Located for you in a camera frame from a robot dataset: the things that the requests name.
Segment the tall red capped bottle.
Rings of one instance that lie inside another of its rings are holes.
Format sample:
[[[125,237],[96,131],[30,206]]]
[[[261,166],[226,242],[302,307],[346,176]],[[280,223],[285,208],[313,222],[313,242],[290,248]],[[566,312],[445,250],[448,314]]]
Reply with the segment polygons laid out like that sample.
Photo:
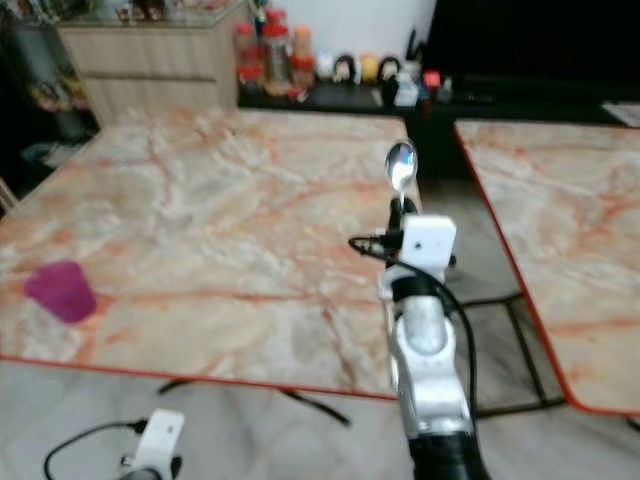
[[[282,9],[265,10],[261,35],[265,49],[265,91],[271,96],[287,96],[292,88],[291,36]]]

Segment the silver metal spoon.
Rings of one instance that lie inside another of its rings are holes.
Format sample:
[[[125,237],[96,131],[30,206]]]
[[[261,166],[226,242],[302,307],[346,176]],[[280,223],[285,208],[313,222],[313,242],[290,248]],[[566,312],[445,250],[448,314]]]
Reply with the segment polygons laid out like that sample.
[[[399,205],[406,204],[406,195],[413,180],[415,180],[419,161],[417,161],[415,147],[410,142],[401,141],[394,143],[385,159],[385,172],[390,182],[390,187],[397,193]]]

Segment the light wooden drawer cabinet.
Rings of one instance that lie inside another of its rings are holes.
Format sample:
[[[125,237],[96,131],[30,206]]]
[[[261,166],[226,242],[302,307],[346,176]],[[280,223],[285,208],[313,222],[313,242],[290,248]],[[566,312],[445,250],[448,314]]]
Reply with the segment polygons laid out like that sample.
[[[136,109],[236,108],[233,36],[248,18],[248,0],[215,0],[211,10],[174,8],[160,20],[78,15],[55,31],[93,118],[108,125]]]

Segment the black low media console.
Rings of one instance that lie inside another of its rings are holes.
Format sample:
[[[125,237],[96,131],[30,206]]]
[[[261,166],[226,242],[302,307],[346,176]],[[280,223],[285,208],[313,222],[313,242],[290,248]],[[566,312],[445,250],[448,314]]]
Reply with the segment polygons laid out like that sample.
[[[381,104],[378,87],[356,84],[315,84],[305,99],[239,93],[238,108],[302,111],[347,115],[443,118],[448,120],[495,120],[495,122],[538,122],[623,127],[625,123],[599,104],[538,104],[538,102],[425,102],[412,108]]]

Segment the small red capped bottle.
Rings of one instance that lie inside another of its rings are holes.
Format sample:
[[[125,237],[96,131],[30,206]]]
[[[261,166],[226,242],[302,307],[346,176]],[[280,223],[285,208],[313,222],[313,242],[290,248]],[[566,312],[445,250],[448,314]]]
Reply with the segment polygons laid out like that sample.
[[[234,32],[236,73],[243,92],[259,91],[262,87],[262,50],[256,29],[250,23],[239,23]]]

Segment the purple plastic cup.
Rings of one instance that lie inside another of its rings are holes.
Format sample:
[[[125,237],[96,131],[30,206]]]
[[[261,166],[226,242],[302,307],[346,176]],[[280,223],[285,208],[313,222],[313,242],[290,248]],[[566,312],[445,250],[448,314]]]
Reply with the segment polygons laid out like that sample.
[[[24,293],[61,323],[82,323],[95,314],[95,293],[77,261],[50,262],[33,271]]]

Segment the black television screen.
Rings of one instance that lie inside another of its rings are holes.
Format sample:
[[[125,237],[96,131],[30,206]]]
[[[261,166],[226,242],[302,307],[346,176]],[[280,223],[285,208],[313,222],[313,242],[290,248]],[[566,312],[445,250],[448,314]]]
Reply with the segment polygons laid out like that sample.
[[[445,73],[640,83],[640,0],[436,0],[424,60]]]

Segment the orange sauce bottle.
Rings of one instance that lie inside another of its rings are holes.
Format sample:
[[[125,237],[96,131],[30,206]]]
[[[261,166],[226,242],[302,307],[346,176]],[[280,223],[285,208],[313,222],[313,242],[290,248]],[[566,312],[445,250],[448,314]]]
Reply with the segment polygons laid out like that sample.
[[[310,90],[316,81],[316,59],[311,29],[306,26],[293,28],[291,45],[291,76],[297,90]]]

